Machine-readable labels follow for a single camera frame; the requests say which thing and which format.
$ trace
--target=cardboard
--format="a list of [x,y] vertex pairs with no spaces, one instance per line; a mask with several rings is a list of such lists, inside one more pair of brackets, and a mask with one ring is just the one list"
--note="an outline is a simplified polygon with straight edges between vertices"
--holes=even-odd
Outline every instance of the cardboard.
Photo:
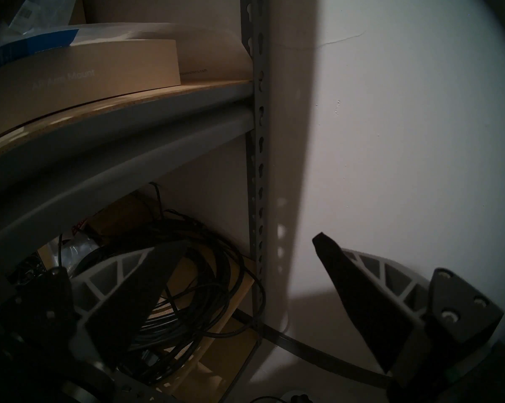
[[0,67],[0,136],[76,105],[180,84],[174,40],[56,48]]
[[84,12],[83,0],[75,0],[74,9],[71,12],[70,26],[75,26],[76,24],[86,24],[86,15]]

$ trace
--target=slotted metal upright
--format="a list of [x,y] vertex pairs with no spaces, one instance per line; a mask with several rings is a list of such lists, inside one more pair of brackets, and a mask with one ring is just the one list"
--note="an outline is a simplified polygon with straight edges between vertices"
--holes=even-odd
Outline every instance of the slotted metal upright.
[[[1,274],[72,223],[240,135],[246,141],[250,256],[256,262],[256,276],[264,279],[269,0],[240,3],[242,42],[253,59],[252,84],[230,84],[102,110],[41,133],[0,155],[0,286],[8,288]],[[254,286],[253,315],[260,300]],[[262,320],[255,326],[256,345],[221,401],[260,346]],[[120,373],[115,381],[123,383],[124,377]],[[133,380],[130,384],[144,388]]]

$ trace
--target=plastic bag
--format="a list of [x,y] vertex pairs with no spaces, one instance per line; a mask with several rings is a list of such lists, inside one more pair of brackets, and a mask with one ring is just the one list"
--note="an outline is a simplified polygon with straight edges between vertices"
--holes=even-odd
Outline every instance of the plastic bag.
[[[58,238],[54,239],[48,246],[52,252],[51,258],[53,259],[53,266],[59,265],[58,255]],[[77,232],[75,236],[62,246],[61,261],[62,265],[66,267],[68,275],[71,275],[81,260],[88,255],[91,251],[97,250],[99,245],[94,240],[88,237],[84,232]]]
[[10,23],[10,30],[25,34],[32,29],[67,26],[75,0],[25,0]]

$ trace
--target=cable bundle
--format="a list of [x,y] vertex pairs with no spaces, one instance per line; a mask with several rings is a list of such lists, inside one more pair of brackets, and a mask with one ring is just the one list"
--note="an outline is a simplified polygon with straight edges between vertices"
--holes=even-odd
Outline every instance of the cable bundle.
[[44,274],[46,271],[38,253],[32,253],[16,266],[16,269],[7,279],[17,290],[20,290],[31,280]]
[[[187,249],[185,257],[195,264],[198,275],[185,290],[174,296],[171,296],[168,287],[165,288],[166,298],[157,304],[153,313],[161,312],[161,309],[169,304],[172,312],[149,318],[129,350],[130,356],[141,354],[146,356],[142,351],[147,349],[152,350],[152,355],[157,356],[155,363],[143,364],[142,369],[136,370],[135,373],[127,370],[128,374],[146,384],[153,384],[177,371],[196,350],[203,337],[229,338],[252,326],[254,319],[234,332],[224,334],[208,332],[227,311],[230,300],[240,288],[245,273],[258,284],[262,294],[262,305],[256,317],[259,317],[265,308],[265,290],[254,273],[245,266],[243,256],[234,245],[191,217],[172,209],[165,212],[179,219],[164,217],[163,209],[160,208],[161,219],[124,234],[110,244],[91,252],[77,267],[79,273],[115,255],[152,247],[162,242],[189,240],[191,246]],[[199,251],[203,247],[209,248],[213,253],[215,271]],[[232,287],[230,287],[231,262],[239,268],[237,280]],[[193,293],[191,303],[185,308],[178,309],[175,301],[190,293]],[[158,349],[173,347],[173,349],[168,353],[161,353],[154,347]],[[119,365],[119,369],[126,368],[125,364],[122,367]]]

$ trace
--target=wire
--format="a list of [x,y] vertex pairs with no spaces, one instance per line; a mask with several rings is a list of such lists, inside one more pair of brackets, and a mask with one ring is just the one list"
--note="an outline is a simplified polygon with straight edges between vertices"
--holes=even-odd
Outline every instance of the wire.
[[7,276],[7,279],[17,290],[20,290],[46,271],[47,269],[38,253],[32,253],[18,263],[14,271]]
[[[158,194],[157,184],[150,184]],[[265,310],[265,289],[254,272],[245,266],[239,250],[196,219],[173,209],[163,211],[160,195],[158,200],[161,219],[114,237],[109,244],[90,252],[77,266],[78,269],[86,270],[98,262],[130,251],[171,241],[189,242],[185,258],[195,265],[196,277],[182,292],[174,295],[165,286],[163,300],[155,305],[152,315],[133,339],[129,357],[126,356],[118,365],[120,371],[131,372],[133,378],[148,385],[176,372],[191,357],[202,338],[229,338],[238,335],[254,325]],[[206,249],[213,254],[213,267],[204,257]],[[237,271],[234,272],[232,266],[236,265]],[[254,318],[233,332],[209,332],[226,314],[232,297],[248,276],[258,285],[262,295],[262,303]],[[180,308],[177,301],[187,295],[190,296],[188,305]],[[142,358],[142,351],[147,349],[159,355],[158,361],[151,366],[138,360]]]
[[150,217],[152,218],[152,221],[155,221],[156,219],[155,219],[154,213],[151,210],[150,205],[148,205],[144,199],[142,199],[141,197],[139,197],[139,195],[138,195],[137,192],[133,192],[132,195],[135,197],[135,199],[137,199],[138,201],[140,201],[146,207],[146,209],[148,210],[148,213],[150,214]]
[[59,252],[57,257],[59,258],[59,267],[62,267],[62,234],[59,235]]
[[163,219],[163,204],[161,203],[161,194],[159,193],[159,187],[157,187],[157,183],[155,182],[150,182],[150,185],[154,187],[155,194],[157,196],[157,202],[159,203],[159,218]]
[[272,400],[280,401],[280,402],[282,402],[282,403],[287,403],[285,400],[279,399],[278,397],[274,397],[274,396],[262,396],[262,397],[256,397],[256,399],[251,400],[251,401],[250,401],[250,403],[254,403],[255,401],[258,401],[258,400],[263,400],[263,399],[272,399]]

